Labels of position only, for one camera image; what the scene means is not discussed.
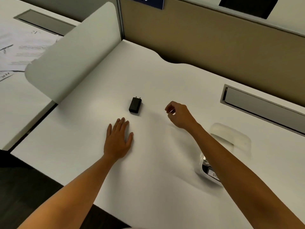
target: adjacent desk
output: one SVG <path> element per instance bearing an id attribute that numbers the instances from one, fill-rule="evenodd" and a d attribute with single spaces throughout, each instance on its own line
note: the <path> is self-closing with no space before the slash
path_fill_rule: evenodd
<path id="1" fill-rule="evenodd" d="M 25 29 L 42 31 L 14 19 L 15 16 L 29 9 L 75 26 L 79 24 L 77 21 L 20 0 L 0 0 L 0 21 L 11 23 L 12 27 L 20 26 Z M 0 82 L 0 96 L 2 96 L 0 102 L 0 149 L 2 150 L 9 150 L 55 104 L 31 85 L 23 72 L 18 72 Z"/>
<path id="2" fill-rule="evenodd" d="M 95 204 L 133 227 L 251 228 L 225 189 L 194 172 L 200 150 L 167 118 L 165 106 L 187 104 L 207 130 L 232 127 L 252 141 L 236 156 L 305 222 L 305 138 L 220 103 L 224 85 L 305 114 L 305 108 L 123 40 L 12 154 L 66 185 L 102 156 L 106 128 L 125 117 L 134 142 L 107 176 Z M 139 115 L 128 112 L 142 98 Z"/>

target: right hand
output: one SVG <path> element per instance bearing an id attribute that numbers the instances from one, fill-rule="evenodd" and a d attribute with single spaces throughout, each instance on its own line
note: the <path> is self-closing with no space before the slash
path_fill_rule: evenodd
<path id="1" fill-rule="evenodd" d="M 188 108 L 183 104 L 172 101 L 166 106 L 165 111 L 168 114 L 170 121 L 178 128 L 189 131 L 198 124 Z"/>

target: cubicle divider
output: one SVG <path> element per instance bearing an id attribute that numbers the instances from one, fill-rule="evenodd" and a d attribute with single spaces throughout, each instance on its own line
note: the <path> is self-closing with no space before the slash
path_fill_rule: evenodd
<path id="1" fill-rule="evenodd" d="M 126 40 L 305 106 L 305 37 L 182 0 L 120 6 Z"/>

